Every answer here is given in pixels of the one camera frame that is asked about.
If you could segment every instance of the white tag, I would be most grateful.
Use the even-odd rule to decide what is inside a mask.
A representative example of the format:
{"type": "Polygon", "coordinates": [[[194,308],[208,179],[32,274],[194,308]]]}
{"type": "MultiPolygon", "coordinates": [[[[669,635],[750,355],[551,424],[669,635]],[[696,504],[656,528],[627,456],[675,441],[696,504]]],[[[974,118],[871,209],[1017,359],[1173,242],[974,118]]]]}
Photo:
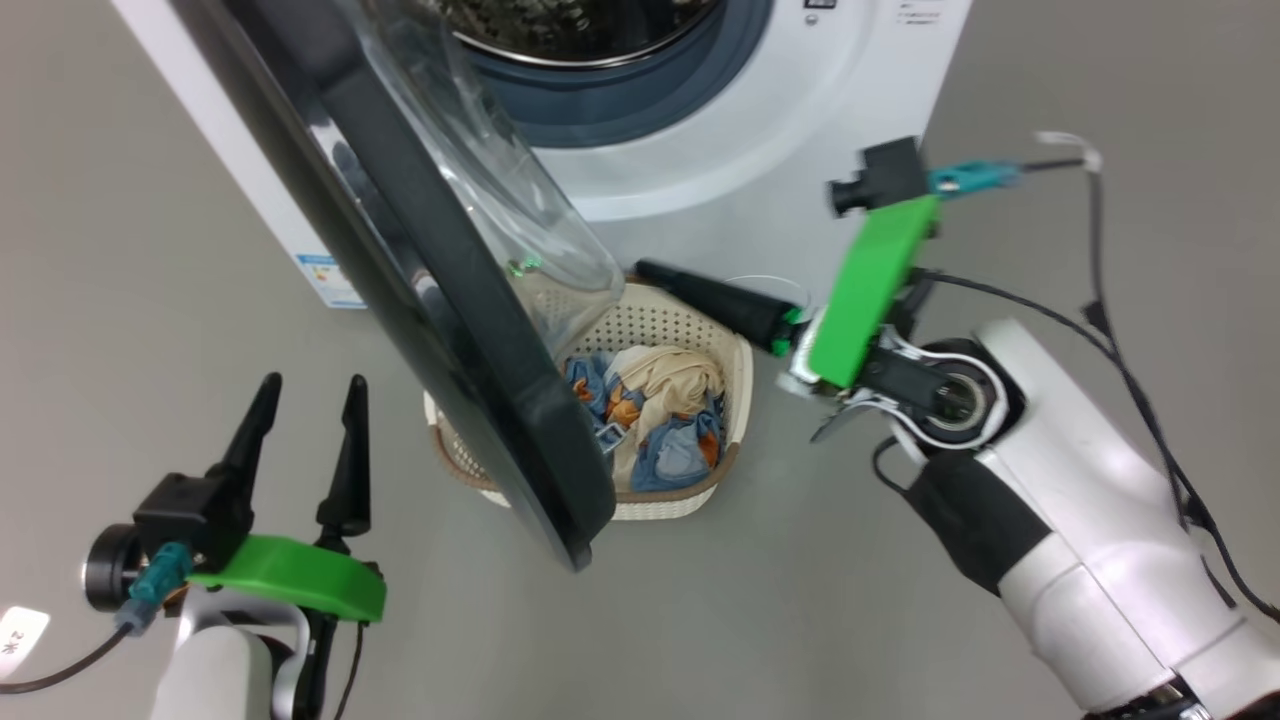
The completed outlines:
{"type": "Polygon", "coordinates": [[[13,606],[0,618],[0,680],[8,678],[36,648],[49,615],[13,606]]]}

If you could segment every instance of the woven plastic basket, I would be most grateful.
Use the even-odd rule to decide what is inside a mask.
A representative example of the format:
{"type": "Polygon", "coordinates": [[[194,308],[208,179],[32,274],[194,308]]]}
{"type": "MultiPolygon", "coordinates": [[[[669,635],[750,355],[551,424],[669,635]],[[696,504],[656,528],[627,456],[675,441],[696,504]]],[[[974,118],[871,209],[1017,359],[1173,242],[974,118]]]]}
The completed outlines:
{"type": "MultiPolygon", "coordinates": [[[[618,506],[613,514],[614,520],[684,518],[710,500],[737,459],[751,407],[751,347],[719,323],[666,292],[627,284],[622,300],[577,340],[570,354],[618,352],[636,345],[673,345],[695,350],[714,360],[724,377],[724,452],[712,474],[678,491],[618,492],[618,506]]],[[[424,401],[431,437],[445,469],[490,501],[507,506],[498,486],[471,457],[462,438],[436,410],[431,396],[424,393],[424,401]]]]}

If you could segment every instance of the gray floor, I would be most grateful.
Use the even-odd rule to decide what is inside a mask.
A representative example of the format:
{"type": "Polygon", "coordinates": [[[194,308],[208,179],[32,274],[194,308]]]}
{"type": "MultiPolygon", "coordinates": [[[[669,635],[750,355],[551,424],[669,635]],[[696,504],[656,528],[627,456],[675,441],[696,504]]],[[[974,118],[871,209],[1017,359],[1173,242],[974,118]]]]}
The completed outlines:
{"type": "MultiPolygon", "coordinates": [[[[105,4],[0,14],[0,606],[54,616],[23,676],[105,634],[78,589],[90,542],[166,470],[202,470],[269,370],[285,395],[257,529],[310,537],[360,372],[376,529],[357,552],[392,594],[351,717],[1075,716],[1000,605],[872,480],[882,428],[808,447],[814,411],[767,391],[768,366],[740,469],[705,510],[609,528],[590,571],[559,571],[443,475],[372,318],[321,306],[105,4]]],[[[1276,28],[1268,0],[982,1],[929,136],[938,163],[1021,156],[1042,128],[1103,149],[1119,332],[1270,597],[1276,28]]],[[[1085,299],[1083,233],[1079,178],[1038,178],[948,208],[925,259],[1070,310],[1085,299]]],[[[943,291],[922,336],[1005,313],[943,291]]],[[[1029,323],[1142,437],[1092,351],[1029,323]]],[[[72,687],[0,701],[0,716],[141,717],[172,633],[72,687]]],[[[335,685],[349,647],[344,634],[335,685]]]]}

